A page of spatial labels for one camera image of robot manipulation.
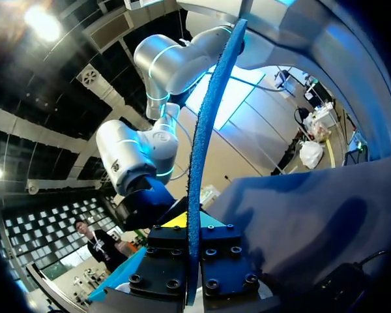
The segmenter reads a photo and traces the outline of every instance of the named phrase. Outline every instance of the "person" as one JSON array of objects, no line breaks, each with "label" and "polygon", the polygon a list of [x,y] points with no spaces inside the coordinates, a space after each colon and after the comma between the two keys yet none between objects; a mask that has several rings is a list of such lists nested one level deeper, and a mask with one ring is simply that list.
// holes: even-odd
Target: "person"
[{"label": "person", "polygon": [[111,273],[128,258],[121,251],[125,248],[124,241],[116,242],[104,230],[91,231],[84,220],[76,220],[76,230],[86,236],[87,248],[97,262],[104,262],[107,270]]}]

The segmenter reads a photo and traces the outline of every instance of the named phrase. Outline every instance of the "window grid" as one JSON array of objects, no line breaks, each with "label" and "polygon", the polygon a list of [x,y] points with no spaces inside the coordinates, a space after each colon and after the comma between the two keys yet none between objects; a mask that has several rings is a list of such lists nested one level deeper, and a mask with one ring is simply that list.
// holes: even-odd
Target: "window grid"
[{"label": "window grid", "polygon": [[22,266],[34,261],[43,269],[84,247],[86,238],[72,225],[76,219],[86,220],[92,230],[108,231],[115,226],[96,198],[6,216],[6,230]]}]

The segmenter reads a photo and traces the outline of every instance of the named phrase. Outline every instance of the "blue cloth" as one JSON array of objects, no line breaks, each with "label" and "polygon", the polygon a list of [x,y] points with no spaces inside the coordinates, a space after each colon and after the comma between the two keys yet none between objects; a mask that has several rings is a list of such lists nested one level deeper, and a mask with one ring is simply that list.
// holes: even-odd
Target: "blue cloth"
[{"label": "blue cloth", "polygon": [[242,45],[247,21],[239,20],[232,31],[229,41],[219,59],[209,88],[201,104],[195,126],[194,142],[190,157],[190,173],[188,182],[188,244],[190,255],[188,303],[193,304],[196,298],[199,262],[199,227],[200,227],[200,190],[203,177],[204,162],[209,148],[214,120],[216,119],[220,101],[229,81],[233,65]]},{"label": "blue cloth", "polygon": [[135,254],[123,262],[107,279],[97,287],[89,296],[91,301],[103,301],[106,294],[104,288],[116,288],[118,285],[129,281],[129,276],[134,274],[139,267],[143,257],[145,256],[146,248],[140,248]]},{"label": "blue cloth", "polygon": [[[391,157],[235,179],[209,214],[241,230],[258,272],[304,291],[342,263],[391,249]],[[378,273],[385,258],[365,272]]]}]

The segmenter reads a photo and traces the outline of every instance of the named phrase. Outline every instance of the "cable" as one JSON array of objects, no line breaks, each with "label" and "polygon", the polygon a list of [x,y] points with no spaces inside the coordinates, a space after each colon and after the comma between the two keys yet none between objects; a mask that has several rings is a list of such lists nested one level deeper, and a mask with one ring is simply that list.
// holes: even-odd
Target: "cable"
[{"label": "cable", "polygon": [[366,264],[367,262],[379,257],[379,256],[382,256],[383,254],[387,254],[388,251],[385,251],[385,250],[380,250],[370,256],[368,256],[367,258],[364,258],[361,262],[358,263],[359,266],[363,266],[364,264]]},{"label": "cable", "polygon": [[234,76],[230,76],[230,78],[232,80],[237,80],[238,82],[245,83],[246,85],[250,85],[250,86],[255,87],[255,88],[259,88],[259,89],[262,89],[262,90],[265,90],[265,91],[270,91],[271,93],[281,93],[282,91],[286,91],[287,90],[287,87],[286,87],[287,80],[285,79],[284,74],[282,74],[282,71],[281,71],[280,67],[277,66],[277,68],[278,68],[278,70],[280,70],[281,77],[282,77],[282,80],[283,80],[283,88],[281,88],[281,89],[271,89],[271,88],[262,87],[262,86],[258,85],[258,83],[250,83],[250,82],[247,82],[246,80],[242,80],[242,79],[234,77]]},{"label": "cable", "polygon": [[[180,123],[180,121],[178,119],[176,119],[175,117],[173,117],[171,114],[167,113],[170,118],[172,118],[180,127],[181,129],[185,132],[185,134],[187,135],[187,138],[188,138],[188,141],[190,142],[190,146],[192,147],[193,146],[193,141],[191,139],[191,136],[190,136],[190,133],[187,131],[187,129]],[[185,169],[185,171],[182,171],[181,174],[175,176],[175,177],[172,177],[170,180],[171,181],[175,181],[177,179],[180,179],[182,176],[184,176],[185,174],[188,173],[188,170],[190,169],[190,165],[187,166],[187,168]]]}]

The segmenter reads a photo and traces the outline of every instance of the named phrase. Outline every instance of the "black cable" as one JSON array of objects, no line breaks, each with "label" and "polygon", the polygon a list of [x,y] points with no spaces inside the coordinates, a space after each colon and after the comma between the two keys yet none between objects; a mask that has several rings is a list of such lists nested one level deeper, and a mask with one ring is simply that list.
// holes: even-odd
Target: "black cable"
[{"label": "black cable", "polygon": [[387,254],[388,251],[385,251],[385,250],[380,250],[374,254],[371,254],[370,256],[368,256],[367,258],[364,258],[361,262],[358,263],[358,265],[360,267],[362,267],[364,264],[366,264],[367,262],[379,257],[379,256],[382,256],[383,254]]}]

